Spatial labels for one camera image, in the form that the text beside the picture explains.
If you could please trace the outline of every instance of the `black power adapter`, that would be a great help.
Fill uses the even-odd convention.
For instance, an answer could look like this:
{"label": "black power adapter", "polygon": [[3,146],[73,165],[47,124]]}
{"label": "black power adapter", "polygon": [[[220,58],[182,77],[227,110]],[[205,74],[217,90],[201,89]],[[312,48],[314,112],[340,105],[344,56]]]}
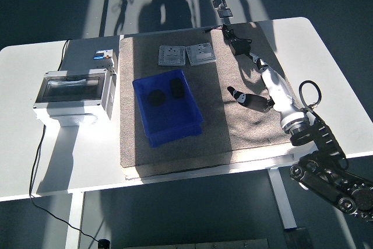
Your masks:
{"label": "black power adapter", "polygon": [[234,38],[231,40],[229,47],[234,56],[246,54],[249,55],[251,46],[248,40]]}

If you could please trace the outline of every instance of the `blue plastic bin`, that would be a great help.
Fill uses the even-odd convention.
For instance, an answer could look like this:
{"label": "blue plastic bin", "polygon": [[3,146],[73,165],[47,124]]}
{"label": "blue plastic bin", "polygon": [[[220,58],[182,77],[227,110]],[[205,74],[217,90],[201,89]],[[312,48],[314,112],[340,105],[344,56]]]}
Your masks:
{"label": "blue plastic bin", "polygon": [[[172,95],[170,81],[175,78],[182,82],[184,97],[175,98]],[[203,118],[182,70],[137,79],[132,84],[145,135],[151,147],[155,148],[169,141],[202,133],[200,124]],[[148,101],[148,94],[154,90],[161,90],[166,96],[164,103],[159,106],[153,106]]]}

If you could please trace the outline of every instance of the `black square object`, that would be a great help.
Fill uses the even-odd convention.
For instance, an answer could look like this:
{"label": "black square object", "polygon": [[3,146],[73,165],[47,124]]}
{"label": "black square object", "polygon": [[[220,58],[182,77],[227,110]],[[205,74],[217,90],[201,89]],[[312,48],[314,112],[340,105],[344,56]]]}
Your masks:
{"label": "black square object", "polygon": [[184,86],[180,78],[170,80],[171,94],[175,99],[184,97]]}
{"label": "black square object", "polygon": [[314,249],[311,237],[305,227],[285,230],[284,235],[289,249]]}

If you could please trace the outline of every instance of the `robotic arm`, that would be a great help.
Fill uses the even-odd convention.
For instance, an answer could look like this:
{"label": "robotic arm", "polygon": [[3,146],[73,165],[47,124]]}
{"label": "robotic arm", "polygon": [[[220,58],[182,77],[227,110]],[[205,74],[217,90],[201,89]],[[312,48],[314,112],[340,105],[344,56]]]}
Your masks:
{"label": "robotic arm", "polygon": [[[293,146],[304,145],[314,141],[317,151],[300,158],[290,168],[290,177],[302,186],[310,189],[328,203],[342,211],[366,221],[373,220],[373,183],[347,172],[348,160],[339,146],[330,128],[313,111],[321,100],[321,91],[312,81],[305,81],[299,91],[304,108],[298,109],[286,86],[284,79],[264,60],[253,53],[247,53],[261,73],[270,99],[254,94],[244,94],[228,87],[228,91],[244,107],[266,112],[273,108],[280,113],[280,125],[290,134]],[[312,106],[306,105],[301,89],[306,83],[313,84],[319,100]],[[309,123],[307,113],[314,115],[315,121]]]}

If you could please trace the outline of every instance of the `black round object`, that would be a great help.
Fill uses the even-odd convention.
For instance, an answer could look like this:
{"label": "black round object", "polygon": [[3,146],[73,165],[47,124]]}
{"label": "black round object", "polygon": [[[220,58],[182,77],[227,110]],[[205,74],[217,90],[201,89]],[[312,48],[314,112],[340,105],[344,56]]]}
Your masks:
{"label": "black round object", "polygon": [[373,209],[373,192],[368,188],[359,188],[352,193],[358,208],[361,211]]}
{"label": "black round object", "polygon": [[166,95],[161,90],[152,90],[147,95],[147,100],[151,106],[159,106],[165,102]]}

